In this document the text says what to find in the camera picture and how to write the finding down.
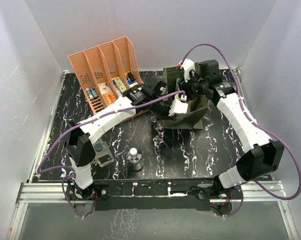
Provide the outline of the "white blue box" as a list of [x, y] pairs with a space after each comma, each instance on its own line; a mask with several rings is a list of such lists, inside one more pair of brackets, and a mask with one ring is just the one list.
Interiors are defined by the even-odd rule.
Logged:
[[128, 80], [127, 83], [128, 83], [129, 88], [132, 88], [132, 87], [134, 87], [134, 86], [136, 86], [136, 85], [141, 85], [141, 84], [143, 84], [143, 82], [140, 82], [140, 81], [137, 81], [137, 80], [135, 80], [135, 81]]

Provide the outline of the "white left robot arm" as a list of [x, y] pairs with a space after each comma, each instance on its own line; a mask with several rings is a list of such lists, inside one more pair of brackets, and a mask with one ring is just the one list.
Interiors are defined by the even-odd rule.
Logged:
[[74, 172], [74, 190], [78, 197], [87, 200], [93, 196], [91, 163], [96, 159], [99, 139], [121, 122], [144, 110], [160, 116], [169, 116], [170, 104], [164, 102], [168, 84], [159, 76], [146, 83], [136, 84], [125, 90], [114, 103], [94, 116], [75, 124], [65, 137], [64, 148]]

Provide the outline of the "small silver cap bottle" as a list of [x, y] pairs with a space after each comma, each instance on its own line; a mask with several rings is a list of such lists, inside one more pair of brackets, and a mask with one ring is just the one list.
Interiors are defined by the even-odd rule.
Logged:
[[144, 159], [142, 152], [132, 147], [126, 154], [128, 167], [131, 171], [138, 172], [144, 167]]

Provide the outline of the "green white small box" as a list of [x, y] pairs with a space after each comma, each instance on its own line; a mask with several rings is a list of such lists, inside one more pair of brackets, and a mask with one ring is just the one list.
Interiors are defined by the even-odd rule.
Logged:
[[112, 82], [116, 88], [116, 91], [120, 94], [124, 93], [127, 90], [127, 87], [125, 84], [122, 82], [120, 77], [114, 77], [112, 78]]

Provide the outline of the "orange plastic file organizer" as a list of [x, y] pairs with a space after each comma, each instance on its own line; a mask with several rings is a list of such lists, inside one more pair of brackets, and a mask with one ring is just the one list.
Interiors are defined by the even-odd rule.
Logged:
[[[112, 78], [120, 77], [127, 89], [127, 72], [131, 72], [136, 81], [144, 82], [139, 73], [134, 46], [127, 36], [71, 54], [68, 59], [94, 115], [107, 107], [98, 84], [107, 83], [118, 98]], [[97, 92], [97, 99], [89, 99], [86, 88], [90, 87]]]

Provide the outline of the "orange white snack packet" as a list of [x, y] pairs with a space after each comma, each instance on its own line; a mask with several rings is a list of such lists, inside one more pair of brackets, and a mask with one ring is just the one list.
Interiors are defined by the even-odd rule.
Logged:
[[116, 95], [112, 92], [106, 82], [99, 83], [98, 88], [107, 106], [113, 104], [117, 100]]

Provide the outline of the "black front mounting rail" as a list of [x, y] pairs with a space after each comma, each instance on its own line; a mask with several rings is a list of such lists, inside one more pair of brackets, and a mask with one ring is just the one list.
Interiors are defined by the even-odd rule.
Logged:
[[85, 190], [68, 180], [66, 196], [71, 201], [92, 204], [94, 211], [121, 209], [210, 211], [212, 204], [241, 201], [244, 194], [223, 189], [214, 178], [95, 179]]

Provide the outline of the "small vials set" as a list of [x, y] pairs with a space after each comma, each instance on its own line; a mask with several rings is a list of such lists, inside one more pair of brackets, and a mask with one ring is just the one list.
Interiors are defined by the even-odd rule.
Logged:
[[99, 97], [96, 90], [93, 87], [86, 88], [86, 93], [91, 101]]

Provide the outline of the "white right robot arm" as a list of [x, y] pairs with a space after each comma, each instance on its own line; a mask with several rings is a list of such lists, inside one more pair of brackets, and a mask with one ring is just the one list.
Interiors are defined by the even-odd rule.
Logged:
[[185, 59], [179, 67], [183, 71], [183, 78], [178, 82], [180, 89], [185, 91], [189, 100], [201, 95], [211, 100], [228, 119], [244, 151], [234, 167], [214, 178], [209, 193], [223, 199], [235, 186], [276, 171], [284, 152], [283, 144], [272, 140], [255, 126], [252, 119], [248, 119], [250, 112], [240, 105], [235, 83], [223, 80], [219, 63], [207, 60], [195, 64]]

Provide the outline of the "clear twin bottle pack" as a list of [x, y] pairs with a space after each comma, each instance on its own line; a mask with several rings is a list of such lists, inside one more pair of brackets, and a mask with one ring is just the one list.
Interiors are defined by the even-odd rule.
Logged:
[[106, 167], [115, 161], [113, 154], [111, 153], [106, 142], [96, 142], [93, 145], [93, 148], [95, 150], [94, 159], [101, 168]]

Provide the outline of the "green canvas bag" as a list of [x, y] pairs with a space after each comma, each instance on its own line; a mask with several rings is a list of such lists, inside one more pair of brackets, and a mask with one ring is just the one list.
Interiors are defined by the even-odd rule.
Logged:
[[[177, 87], [177, 79], [181, 79], [184, 73], [177, 69], [177, 66], [163, 68], [163, 80], [167, 83], [168, 93], [175, 92]], [[188, 103], [187, 113], [179, 115], [175, 120], [163, 119], [164, 129], [203, 129], [202, 119], [209, 111], [209, 100], [205, 95], [191, 100]]]

